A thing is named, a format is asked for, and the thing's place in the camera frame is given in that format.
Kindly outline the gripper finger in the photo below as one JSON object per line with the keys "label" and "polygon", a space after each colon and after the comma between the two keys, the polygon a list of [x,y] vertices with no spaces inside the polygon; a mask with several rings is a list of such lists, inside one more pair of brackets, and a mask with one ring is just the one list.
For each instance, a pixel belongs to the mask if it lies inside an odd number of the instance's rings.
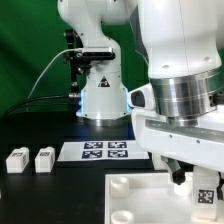
{"label": "gripper finger", "polygon": [[218,184],[218,187],[216,188],[217,199],[224,200],[224,193],[222,191],[222,187],[224,186],[224,179],[222,178],[221,172],[218,172],[218,175],[219,175],[219,184]]}

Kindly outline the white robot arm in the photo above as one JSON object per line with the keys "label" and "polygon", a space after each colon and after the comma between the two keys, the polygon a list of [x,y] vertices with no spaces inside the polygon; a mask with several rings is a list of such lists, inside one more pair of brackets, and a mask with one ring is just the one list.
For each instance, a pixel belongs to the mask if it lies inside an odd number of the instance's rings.
{"label": "white robot arm", "polygon": [[138,18],[149,83],[132,101],[138,144],[195,166],[197,189],[223,198],[224,0],[128,0]]}

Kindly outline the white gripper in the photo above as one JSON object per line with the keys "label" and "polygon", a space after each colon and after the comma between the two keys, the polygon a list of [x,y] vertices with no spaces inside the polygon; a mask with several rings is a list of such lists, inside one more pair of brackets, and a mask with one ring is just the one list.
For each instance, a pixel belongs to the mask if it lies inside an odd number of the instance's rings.
{"label": "white gripper", "polygon": [[132,111],[137,143],[145,151],[165,156],[162,162],[177,185],[186,180],[177,160],[224,173],[224,109],[218,108],[197,121],[196,127],[175,127],[153,111]]}

